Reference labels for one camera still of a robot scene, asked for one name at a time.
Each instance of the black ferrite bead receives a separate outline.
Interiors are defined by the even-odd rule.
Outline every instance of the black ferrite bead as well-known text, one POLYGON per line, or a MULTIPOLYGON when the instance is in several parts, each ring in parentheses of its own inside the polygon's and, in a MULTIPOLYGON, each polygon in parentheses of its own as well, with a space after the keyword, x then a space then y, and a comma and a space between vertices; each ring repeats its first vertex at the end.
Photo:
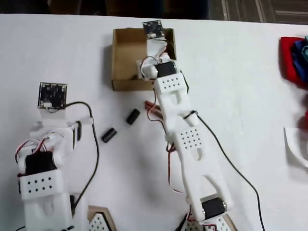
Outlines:
POLYGON ((126 122, 130 125, 132 125, 135 120, 138 118, 138 116, 140 115, 140 111, 138 111, 137 109, 134 109, 130 115, 128 116, 126 122))
POLYGON ((109 142, 112 137, 117 134, 117 131, 114 128, 110 128, 105 134, 102 136, 102 141, 105 143, 109 142))

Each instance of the white tabletop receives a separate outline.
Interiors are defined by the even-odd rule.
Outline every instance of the white tabletop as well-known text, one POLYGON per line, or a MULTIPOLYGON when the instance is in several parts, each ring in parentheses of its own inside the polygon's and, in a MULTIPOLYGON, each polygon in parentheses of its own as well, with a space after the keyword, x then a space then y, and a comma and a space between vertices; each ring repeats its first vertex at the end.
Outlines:
MULTIPOLYGON (((64 15, 0 15, 0 224, 25 224, 18 193, 14 151, 39 119, 39 82, 68 84, 67 102, 91 104, 100 136, 98 173, 86 195, 91 205, 108 207, 119 231, 172 231, 188 206, 167 183, 163 131, 142 109, 152 92, 111 90, 111 45, 115 28, 141 27, 142 18, 64 15), (125 123, 133 108, 134 125, 125 123)), ((306 230, 308 172, 287 153, 284 127, 295 127, 306 110, 305 91, 280 73, 281 36, 304 36, 307 26, 243 22, 163 20, 175 29, 177 58, 199 115, 220 138, 235 165, 256 186, 266 230, 306 230)), ((86 108, 68 109, 74 120, 86 108)), ((223 158, 214 139, 235 202, 230 216, 240 231, 259 231, 256 196, 223 158)), ((91 127, 69 157, 69 187, 80 191, 95 163, 91 127)), ((172 184, 182 189, 180 163, 172 159, 172 184)))

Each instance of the cardboard box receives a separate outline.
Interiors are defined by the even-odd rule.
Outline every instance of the cardboard box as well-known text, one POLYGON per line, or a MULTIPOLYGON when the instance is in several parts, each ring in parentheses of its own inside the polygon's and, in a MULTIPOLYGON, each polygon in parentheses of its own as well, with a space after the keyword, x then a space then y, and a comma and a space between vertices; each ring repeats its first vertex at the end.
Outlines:
MULTIPOLYGON (((173 29, 164 29, 164 33, 169 42, 166 51, 171 59, 176 59, 173 29)), ((146 34, 142 28, 114 30, 112 47, 112 86, 114 90, 153 89, 153 81, 137 78, 136 61, 146 56, 146 34)))

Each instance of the black circuit board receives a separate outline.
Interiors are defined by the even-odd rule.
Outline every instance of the black circuit board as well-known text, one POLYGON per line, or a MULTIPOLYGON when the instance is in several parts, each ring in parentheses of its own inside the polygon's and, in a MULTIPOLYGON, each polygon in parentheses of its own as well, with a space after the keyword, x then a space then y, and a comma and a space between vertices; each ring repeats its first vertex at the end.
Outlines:
POLYGON ((40 83, 38 108, 46 108, 44 103, 51 103, 48 109, 64 109, 66 104, 67 84, 40 83))
POLYGON ((142 25, 149 39, 165 37, 163 26, 160 20, 144 22, 142 25))

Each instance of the black cable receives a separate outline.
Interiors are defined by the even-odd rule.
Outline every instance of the black cable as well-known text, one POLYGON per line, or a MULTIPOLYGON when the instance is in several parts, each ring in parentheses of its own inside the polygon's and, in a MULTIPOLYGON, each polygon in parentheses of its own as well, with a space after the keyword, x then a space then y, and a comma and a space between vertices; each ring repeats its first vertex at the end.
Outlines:
POLYGON ((188 92, 189 92, 189 85, 188 85, 187 80, 186 80, 186 78, 185 78, 185 75, 183 74, 182 71, 181 71, 181 73, 182 73, 182 75, 183 75, 183 77, 184 77, 184 81, 185 81, 185 84, 186 84, 186 87, 187 87, 187 94, 188 94, 188 92))
POLYGON ((213 130, 206 124, 206 122, 197 114, 197 117, 200 119, 200 121, 206 126, 206 128, 211 132, 211 134, 214 136, 218 146, 220 147, 220 150, 222 151, 223 155, 226 157, 227 161, 230 163, 230 165, 234 168, 234 170, 250 185, 250 187, 255 191, 257 195, 257 202, 258 202, 258 210, 259 210, 259 217, 260 217, 260 223, 262 226, 262 230, 265 231, 264 225, 263 225, 263 220, 262 220, 262 214, 261 214, 261 205, 260 205, 260 197, 257 189, 253 186, 252 183, 236 168, 236 166, 232 163, 232 161, 228 158, 227 154, 223 150, 217 136, 213 132, 213 130))
POLYGON ((69 106, 72 106, 72 105, 75 105, 75 104, 83 104, 83 105, 86 105, 88 110, 89 110, 89 114, 90 114, 90 117, 92 118, 93 120, 93 124, 92 124, 92 130, 93 130, 93 135, 94 135, 94 139, 95 139, 95 145, 96 145, 96 150, 97 150, 97 159, 96 159, 96 164, 95 164, 95 169, 90 177, 90 179, 88 180, 86 186, 83 188, 83 190, 81 191, 81 194, 79 195, 78 199, 76 200, 75 204, 72 206, 72 213, 74 214, 75 213, 75 209, 81 199, 81 197, 83 196, 83 194, 85 193, 85 191, 87 190, 88 186, 90 185, 93 177, 95 176, 96 172, 97 172, 97 168, 98 168, 98 163, 100 161, 100 148, 99 148, 99 145, 98 145, 98 141, 97 141, 97 137, 96 137, 96 131, 95 131, 95 126, 94 126, 94 118, 93 118, 93 114, 92 114, 92 109, 90 107, 89 104, 85 103, 85 102, 82 102, 82 101, 76 101, 76 102, 72 102, 72 103, 68 103, 65 108, 69 107, 69 106))
POLYGON ((24 229, 24 228, 25 228, 25 226, 20 227, 20 228, 16 229, 15 231, 19 231, 19 230, 22 230, 22 229, 24 229))
POLYGON ((186 218, 189 214, 185 214, 184 218, 182 219, 181 223, 179 224, 179 226, 175 229, 175 231, 181 231, 184 224, 185 224, 185 221, 186 221, 186 218))

